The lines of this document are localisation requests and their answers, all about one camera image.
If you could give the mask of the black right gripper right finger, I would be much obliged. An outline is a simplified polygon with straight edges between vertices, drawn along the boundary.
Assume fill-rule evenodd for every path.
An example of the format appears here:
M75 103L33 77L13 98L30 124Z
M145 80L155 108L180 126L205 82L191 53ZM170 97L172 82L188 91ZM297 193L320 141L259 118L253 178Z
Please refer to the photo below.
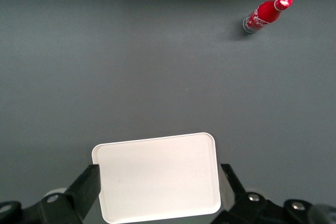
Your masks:
M220 164L219 190L222 203L221 209L227 211L231 210L234 204L246 193L246 190L229 164Z

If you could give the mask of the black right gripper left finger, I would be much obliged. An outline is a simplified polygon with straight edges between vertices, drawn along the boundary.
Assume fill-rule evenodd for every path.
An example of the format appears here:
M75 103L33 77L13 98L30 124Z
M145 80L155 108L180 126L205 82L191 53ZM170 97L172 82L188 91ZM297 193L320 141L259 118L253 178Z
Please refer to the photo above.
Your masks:
M100 167L89 165L66 189L64 194L73 210L84 220L101 191Z

